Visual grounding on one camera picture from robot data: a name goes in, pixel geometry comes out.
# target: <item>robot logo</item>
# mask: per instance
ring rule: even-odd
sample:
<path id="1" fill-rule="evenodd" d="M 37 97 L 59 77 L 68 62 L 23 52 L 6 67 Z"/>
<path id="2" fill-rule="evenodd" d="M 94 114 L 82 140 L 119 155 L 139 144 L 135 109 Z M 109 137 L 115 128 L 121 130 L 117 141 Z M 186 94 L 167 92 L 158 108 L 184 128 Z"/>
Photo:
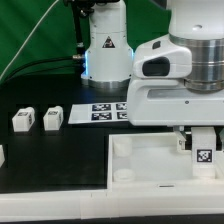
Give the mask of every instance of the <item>robot logo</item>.
<path id="1" fill-rule="evenodd" d="M 103 48 L 115 48 L 114 43 L 109 36 L 106 42 L 104 43 Z"/>

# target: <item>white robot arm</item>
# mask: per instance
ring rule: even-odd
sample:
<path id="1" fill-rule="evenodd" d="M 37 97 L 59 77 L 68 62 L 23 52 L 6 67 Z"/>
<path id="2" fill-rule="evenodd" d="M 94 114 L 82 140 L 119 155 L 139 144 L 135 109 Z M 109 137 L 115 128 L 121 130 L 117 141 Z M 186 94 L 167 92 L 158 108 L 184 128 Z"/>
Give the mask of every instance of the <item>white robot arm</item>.
<path id="1" fill-rule="evenodd" d="M 134 125 L 224 125 L 224 1 L 152 1 L 169 34 L 141 45 L 128 90 Z"/>

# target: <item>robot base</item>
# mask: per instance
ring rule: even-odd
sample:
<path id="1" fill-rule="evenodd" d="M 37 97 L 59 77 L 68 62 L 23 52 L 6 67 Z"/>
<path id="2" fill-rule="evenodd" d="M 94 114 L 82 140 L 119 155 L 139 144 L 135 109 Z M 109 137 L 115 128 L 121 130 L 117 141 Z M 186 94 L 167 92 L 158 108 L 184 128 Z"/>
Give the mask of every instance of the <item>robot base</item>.
<path id="1" fill-rule="evenodd" d="M 130 79 L 126 79 L 123 81 L 111 81 L 111 82 L 99 82 L 90 79 L 85 73 L 81 76 L 82 84 L 85 86 L 91 86 L 99 89 L 117 89 L 127 87 L 130 83 Z"/>

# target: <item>printed marker sheet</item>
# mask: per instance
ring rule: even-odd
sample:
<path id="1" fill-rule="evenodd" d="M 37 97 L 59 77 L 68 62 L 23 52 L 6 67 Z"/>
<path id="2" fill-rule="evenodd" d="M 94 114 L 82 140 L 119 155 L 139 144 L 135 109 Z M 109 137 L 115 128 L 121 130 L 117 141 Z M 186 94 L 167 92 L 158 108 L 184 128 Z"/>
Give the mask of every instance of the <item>printed marker sheet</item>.
<path id="1" fill-rule="evenodd" d="M 127 103 L 77 104 L 72 106 L 69 124 L 127 121 Z"/>

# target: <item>white block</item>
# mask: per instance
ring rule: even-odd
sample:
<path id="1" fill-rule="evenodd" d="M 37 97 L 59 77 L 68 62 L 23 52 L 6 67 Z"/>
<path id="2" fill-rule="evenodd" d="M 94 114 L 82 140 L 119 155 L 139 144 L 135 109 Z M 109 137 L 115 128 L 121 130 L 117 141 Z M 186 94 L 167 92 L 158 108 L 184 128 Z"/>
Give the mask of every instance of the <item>white block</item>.
<path id="1" fill-rule="evenodd" d="M 4 162 L 5 162 L 5 156 L 4 156 L 2 145 L 0 145 L 0 168 Z"/>
<path id="2" fill-rule="evenodd" d="M 15 132 L 27 132 L 35 121 L 35 111 L 32 107 L 20 109 L 13 117 L 13 129 Z"/>
<path id="3" fill-rule="evenodd" d="M 49 108 L 44 116 L 45 131 L 57 131 L 64 120 L 63 108 L 60 106 Z"/>
<path id="4" fill-rule="evenodd" d="M 191 130 L 193 176 L 215 178 L 215 130 L 212 127 L 195 127 Z"/>

